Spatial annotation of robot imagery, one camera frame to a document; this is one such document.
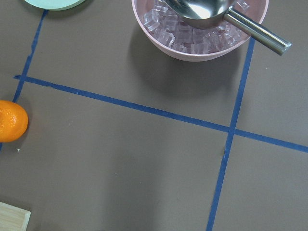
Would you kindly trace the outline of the light green plate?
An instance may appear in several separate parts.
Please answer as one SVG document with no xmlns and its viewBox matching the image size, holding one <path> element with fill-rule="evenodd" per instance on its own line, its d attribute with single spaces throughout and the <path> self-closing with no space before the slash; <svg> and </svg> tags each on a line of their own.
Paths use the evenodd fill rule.
<svg viewBox="0 0 308 231">
<path fill-rule="evenodd" d="M 83 3 L 85 0 L 25 0 L 28 4 L 51 11 L 71 9 Z"/>
</svg>

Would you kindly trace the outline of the wooden cutting board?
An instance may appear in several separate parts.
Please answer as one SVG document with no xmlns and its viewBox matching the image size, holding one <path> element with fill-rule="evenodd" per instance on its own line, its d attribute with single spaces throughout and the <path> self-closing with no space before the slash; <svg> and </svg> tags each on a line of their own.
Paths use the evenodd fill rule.
<svg viewBox="0 0 308 231">
<path fill-rule="evenodd" d="M 0 203 L 0 230 L 26 231 L 31 212 L 3 203 Z"/>
</svg>

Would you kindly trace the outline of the orange mandarin fruit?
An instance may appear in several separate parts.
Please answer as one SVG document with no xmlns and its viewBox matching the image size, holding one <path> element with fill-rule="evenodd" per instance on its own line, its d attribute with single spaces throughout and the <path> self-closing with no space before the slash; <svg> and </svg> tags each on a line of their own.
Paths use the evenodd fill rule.
<svg viewBox="0 0 308 231">
<path fill-rule="evenodd" d="M 28 115 L 23 107 L 11 101 L 0 101 L 0 142 L 19 139 L 28 126 Z"/>
</svg>

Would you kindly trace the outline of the metal ice scoop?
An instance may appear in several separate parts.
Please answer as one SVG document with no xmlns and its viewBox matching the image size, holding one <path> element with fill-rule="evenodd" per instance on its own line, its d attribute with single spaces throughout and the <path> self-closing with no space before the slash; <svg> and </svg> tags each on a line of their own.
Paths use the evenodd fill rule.
<svg viewBox="0 0 308 231">
<path fill-rule="evenodd" d="M 195 28 L 210 28 L 225 20 L 278 55 L 292 46 L 291 42 L 236 10 L 234 0 L 167 0 L 166 4 Z"/>
</svg>

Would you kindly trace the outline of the pink bowl with ice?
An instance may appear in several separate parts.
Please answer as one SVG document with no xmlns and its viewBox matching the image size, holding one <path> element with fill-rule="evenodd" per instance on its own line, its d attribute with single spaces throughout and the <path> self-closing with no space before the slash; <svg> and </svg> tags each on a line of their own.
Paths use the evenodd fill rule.
<svg viewBox="0 0 308 231">
<path fill-rule="evenodd" d="M 188 62 L 221 57 L 243 45 L 249 35 L 224 21 L 210 29 L 187 25 L 163 0 L 133 0 L 136 20 L 163 53 Z"/>
</svg>

